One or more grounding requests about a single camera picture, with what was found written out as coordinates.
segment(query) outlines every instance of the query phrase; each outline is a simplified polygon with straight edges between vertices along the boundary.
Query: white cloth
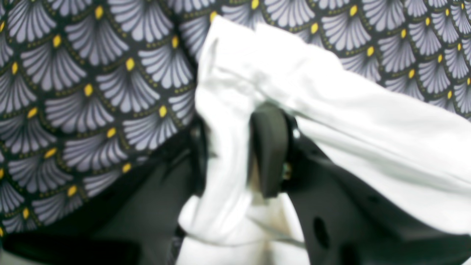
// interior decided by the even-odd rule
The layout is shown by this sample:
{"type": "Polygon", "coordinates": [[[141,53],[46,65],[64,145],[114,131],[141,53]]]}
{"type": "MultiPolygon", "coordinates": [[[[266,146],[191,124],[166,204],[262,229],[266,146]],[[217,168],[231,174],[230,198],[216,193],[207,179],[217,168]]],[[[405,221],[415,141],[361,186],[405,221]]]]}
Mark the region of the white cloth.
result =
{"type": "MultiPolygon", "coordinates": [[[[190,235],[179,265],[307,264],[277,262],[263,247],[303,241],[289,198],[263,202],[247,183],[249,119],[265,101],[294,115],[333,162],[404,211],[448,233],[471,233],[471,124],[343,70],[326,50],[269,25],[253,32],[216,17],[195,100],[211,155],[204,194],[179,217],[190,235]]],[[[307,258],[293,245],[276,253],[307,258]]]]}

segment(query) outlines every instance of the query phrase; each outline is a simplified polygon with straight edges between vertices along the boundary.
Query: white fabric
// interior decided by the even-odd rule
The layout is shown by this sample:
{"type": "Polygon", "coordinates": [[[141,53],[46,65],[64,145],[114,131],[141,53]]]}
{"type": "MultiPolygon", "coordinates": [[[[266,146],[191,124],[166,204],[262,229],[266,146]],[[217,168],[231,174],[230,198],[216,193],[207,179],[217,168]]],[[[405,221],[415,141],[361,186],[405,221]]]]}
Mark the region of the white fabric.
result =
{"type": "Polygon", "coordinates": [[[471,233],[467,120],[344,71],[334,54],[288,32],[262,24],[253,32],[216,17],[196,90],[208,126],[207,186],[180,214],[190,238],[178,264],[294,264],[270,258],[275,240],[293,240],[279,247],[286,255],[299,252],[292,251],[302,233],[289,199],[254,200],[260,194],[247,183],[248,122],[264,101],[294,115],[333,162],[409,214],[448,233],[471,233]]]}

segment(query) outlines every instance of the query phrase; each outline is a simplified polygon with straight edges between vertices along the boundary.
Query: patterned fabric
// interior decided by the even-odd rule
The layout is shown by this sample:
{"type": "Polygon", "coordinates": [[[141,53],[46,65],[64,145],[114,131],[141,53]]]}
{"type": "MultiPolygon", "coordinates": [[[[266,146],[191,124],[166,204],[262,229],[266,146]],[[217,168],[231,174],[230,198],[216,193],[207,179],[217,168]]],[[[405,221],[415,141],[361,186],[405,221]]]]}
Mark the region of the patterned fabric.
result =
{"type": "Polygon", "coordinates": [[[189,124],[217,14],[471,120],[471,1],[1,0],[0,237],[70,214],[189,124]]]}

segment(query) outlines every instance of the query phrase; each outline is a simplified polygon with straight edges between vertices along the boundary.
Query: yellow dot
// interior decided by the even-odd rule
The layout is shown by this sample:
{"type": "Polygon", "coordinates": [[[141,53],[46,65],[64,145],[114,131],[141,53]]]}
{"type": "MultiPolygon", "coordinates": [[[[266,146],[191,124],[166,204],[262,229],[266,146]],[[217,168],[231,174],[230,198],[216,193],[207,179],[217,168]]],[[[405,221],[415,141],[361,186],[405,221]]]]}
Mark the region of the yellow dot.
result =
{"type": "Polygon", "coordinates": [[[36,114],[38,114],[38,108],[33,108],[28,112],[28,119],[31,119],[34,117],[36,114]]]}
{"type": "Polygon", "coordinates": [[[173,48],[178,47],[178,43],[179,43],[178,37],[177,37],[177,36],[173,36],[173,38],[172,38],[172,47],[173,47],[173,48]]]}
{"type": "Polygon", "coordinates": [[[256,9],[257,7],[259,7],[259,0],[252,0],[252,9],[256,9]]]}
{"type": "Polygon", "coordinates": [[[312,24],[311,33],[315,34],[319,30],[319,25],[317,23],[312,24]]]}
{"type": "Polygon", "coordinates": [[[216,11],[211,12],[211,15],[209,15],[209,21],[212,22],[217,15],[218,13],[216,11]]]}
{"type": "Polygon", "coordinates": [[[113,137],[115,134],[116,134],[116,129],[115,129],[115,128],[111,128],[111,129],[109,129],[108,132],[106,133],[106,136],[107,136],[108,138],[111,138],[111,137],[113,137]]]}
{"type": "Polygon", "coordinates": [[[91,84],[86,85],[83,92],[85,93],[85,96],[89,97],[93,93],[93,87],[91,84]]]}
{"type": "Polygon", "coordinates": [[[409,78],[412,79],[414,77],[414,75],[415,75],[415,70],[414,69],[410,70],[409,71],[409,78]]]}
{"type": "Polygon", "coordinates": [[[373,54],[374,54],[374,47],[371,46],[371,47],[369,47],[368,50],[366,51],[366,55],[367,55],[368,57],[370,57],[370,56],[372,56],[373,54]]]}
{"type": "Polygon", "coordinates": [[[97,19],[100,19],[102,16],[103,16],[103,7],[98,6],[98,7],[95,9],[95,17],[96,17],[97,19]]]}
{"type": "Polygon", "coordinates": [[[49,158],[49,157],[55,155],[56,152],[57,152],[57,149],[56,149],[56,148],[53,148],[53,149],[47,151],[47,153],[44,154],[44,159],[47,159],[47,158],[49,158]]]}
{"type": "Polygon", "coordinates": [[[123,173],[127,173],[129,170],[131,170],[131,163],[127,163],[122,167],[123,173]]]}
{"type": "Polygon", "coordinates": [[[126,68],[128,69],[128,71],[131,71],[132,69],[134,69],[134,60],[132,58],[129,58],[127,61],[126,61],[126,68]]]}
{"type": "Polygon", "coordinates": [[[54,48],[59,47],[61,42],[62,42],[62,39],[60,38],[60,35],[56,35],[54,39],[52,40],[52,44],[54,45],[54,48]]]}
{"type": "Polygon", "coordinates": [[[16,75],[18,72],[18,63],[14,62],[13,65],[11,66],[11,73],[16,75]]]}
{"type": "Polygon", "coordinates": [[[25,208],[23,210],[23,218],[26,220],[26,219],[28,219],[28,217],[29,217],[29,210],[28,210],[28,208],[25,208]]]}
{"type": "Polygon", "coordinates": [[[72,197],[75,193],[77,193],[77,186],[73,185],[67,190],[67,196],[72,197]]]}
{"type": "Polygon", "coordinates": [[[358,12],[358,7],[356,5],[350,8],[350,17],[353,17],[358,12]]]}
{"type": "Polygon", "coordinates": [[[167,108],[165,106],[160,107],[159,114],[160,117],[164,117],[165,115],[167,115],[167,108]]]}

